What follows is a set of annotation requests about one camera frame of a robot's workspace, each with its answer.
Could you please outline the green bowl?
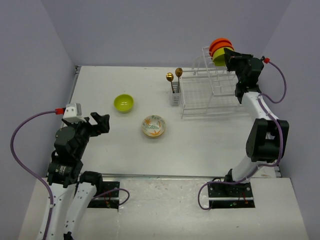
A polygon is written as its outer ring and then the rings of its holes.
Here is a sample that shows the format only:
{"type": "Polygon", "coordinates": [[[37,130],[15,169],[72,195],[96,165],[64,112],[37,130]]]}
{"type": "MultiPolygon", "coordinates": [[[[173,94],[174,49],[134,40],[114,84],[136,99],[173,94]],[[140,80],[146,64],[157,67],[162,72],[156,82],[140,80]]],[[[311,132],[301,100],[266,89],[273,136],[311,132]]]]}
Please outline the green bowl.
{"type": "Polygon", "coordinates": [[[129,94],[121,94],[114,99],[113,105],[118,112],[129,113],[133,109],[134,98],[129,94]]]}
{"type": "Polygon", "coordinates": [[[216,58],[216,59],[212,59],[212,62],[214,63],[214,65],[216,67],[223,67],[226,65],[225,63],[225,55],[224,57],[219,57],[219,58],[216,58]]]}
{"type": "Polygon", "coordinates": [[[225,50],[223,47],[217,49],[213,55],[212,55],[212,59],[217,59],[217,58],[223,58],[224,57],[224,54],[225,54],[225,50]]]}

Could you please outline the orange bowl front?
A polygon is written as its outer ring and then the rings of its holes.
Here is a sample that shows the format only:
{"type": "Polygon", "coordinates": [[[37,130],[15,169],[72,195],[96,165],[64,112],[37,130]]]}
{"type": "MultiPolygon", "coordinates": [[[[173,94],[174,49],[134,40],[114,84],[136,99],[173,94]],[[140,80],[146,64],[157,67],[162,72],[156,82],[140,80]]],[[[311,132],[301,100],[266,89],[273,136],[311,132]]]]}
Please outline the orange bowl front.
{"type": "Polygon", "coordinates": [[[218,42],[213,44],[210,48],[209,48],[209,52],[210,52],[210,56],[212,57],[214,55],[214,53],[221,48],[230,48],[232,50],[234,50],[233,46],[231,43],[229,42],[218,42]]]}

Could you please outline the green bowl front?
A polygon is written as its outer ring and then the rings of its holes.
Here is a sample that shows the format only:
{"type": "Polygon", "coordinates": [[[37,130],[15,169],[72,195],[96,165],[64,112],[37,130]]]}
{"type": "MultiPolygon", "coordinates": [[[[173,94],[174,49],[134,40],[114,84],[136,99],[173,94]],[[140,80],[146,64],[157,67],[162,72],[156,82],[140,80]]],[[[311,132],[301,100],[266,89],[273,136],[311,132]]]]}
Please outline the green bowl front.
{"type": "Polygon", "coordinates": [[[129,94],[121,94],[114,99],[113,105],[118,112],[129,113],[133,109],[134,98],[129,94]]]}

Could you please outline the blue yellow patterned bowl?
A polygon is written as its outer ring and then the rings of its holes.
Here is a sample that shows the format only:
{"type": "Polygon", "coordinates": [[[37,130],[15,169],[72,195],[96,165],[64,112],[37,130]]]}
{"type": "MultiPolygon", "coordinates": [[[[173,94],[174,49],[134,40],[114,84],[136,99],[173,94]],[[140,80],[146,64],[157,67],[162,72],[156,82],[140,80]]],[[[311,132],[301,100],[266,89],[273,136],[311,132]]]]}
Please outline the blue yellow patterned bowl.
{"type": "Polygon", "coordinates": [[[150,134],[149,132],[147,132],[147,133],[143,132],[143,134],[144,134],[147,138],[156,139],[156,138],[160,138],[160,137],[164,134],[164,132],[162,132],[162,133],[160,133],[160,134],[158,134],[158,135],[152,135],[152,134],[150,134]]]}

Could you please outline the floral white bowl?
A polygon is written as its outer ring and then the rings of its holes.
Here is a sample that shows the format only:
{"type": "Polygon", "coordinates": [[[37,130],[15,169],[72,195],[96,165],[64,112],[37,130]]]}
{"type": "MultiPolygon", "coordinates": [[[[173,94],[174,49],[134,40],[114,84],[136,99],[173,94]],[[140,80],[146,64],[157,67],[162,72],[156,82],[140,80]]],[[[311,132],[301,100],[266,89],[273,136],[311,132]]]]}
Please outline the floral white bowl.
{"type": "Polygon", "coordinates": [[[142,121],[142,132],[158,135],[166,130],[166,122],[159,115],[149,115],[142,121]]]}

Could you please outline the green bowl back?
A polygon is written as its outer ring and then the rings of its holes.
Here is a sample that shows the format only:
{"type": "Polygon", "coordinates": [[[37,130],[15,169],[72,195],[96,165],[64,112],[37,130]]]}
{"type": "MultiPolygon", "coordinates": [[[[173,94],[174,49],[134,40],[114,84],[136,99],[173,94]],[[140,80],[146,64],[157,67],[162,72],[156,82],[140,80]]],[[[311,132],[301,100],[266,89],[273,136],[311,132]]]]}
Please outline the green bowl back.
{"type": "Polygon", "coordinates": [[[225,50],[223,47],[217,49],[213,55],[212,55],[212,59],[217,59],[217,58],[223,58],[224,57],[224,54],[225,54],[225,50]]]}

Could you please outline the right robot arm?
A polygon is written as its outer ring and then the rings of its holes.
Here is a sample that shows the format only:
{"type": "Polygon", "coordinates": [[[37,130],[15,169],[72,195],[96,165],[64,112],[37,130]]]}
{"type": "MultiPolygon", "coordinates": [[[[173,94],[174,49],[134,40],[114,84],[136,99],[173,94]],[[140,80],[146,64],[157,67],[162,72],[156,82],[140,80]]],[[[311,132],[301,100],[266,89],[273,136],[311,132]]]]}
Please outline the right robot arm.
{"type": "Polygon", "coordinates": [[[224,193],[233,197],[241,191],[240,184],[249,183],[261,168],[272,168],[280,163],[285,153],[290,125],[272,113],[264,99],[267,98],[273,104],[276,101],[263,93],[258,85],[264,65],[270,63],[270,60],[229,49],[224,51],[226,68],[234,72],[238,80],[235,97],[253,121],[245,145],[245,157],[229,170],[223,180],[224,193]]]}

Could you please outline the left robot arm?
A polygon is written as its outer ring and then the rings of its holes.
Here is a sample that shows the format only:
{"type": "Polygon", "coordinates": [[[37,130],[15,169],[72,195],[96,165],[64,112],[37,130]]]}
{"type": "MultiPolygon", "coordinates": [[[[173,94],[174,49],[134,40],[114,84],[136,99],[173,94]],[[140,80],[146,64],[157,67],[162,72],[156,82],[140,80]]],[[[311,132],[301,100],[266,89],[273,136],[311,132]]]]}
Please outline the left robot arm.
{"type": "Polygon", "coordinates": [[[55,134],[54,151],[48,167],[47,184],[50,190],[45,215],[37,235],[39,240],[72,240],[92,197],[103,193],[104,184],[99,172],[82,172],[81,161],[91,137],[110,130],[110,116],[92,112],[81,121],[64,117],[65,127],[55,134]]]}

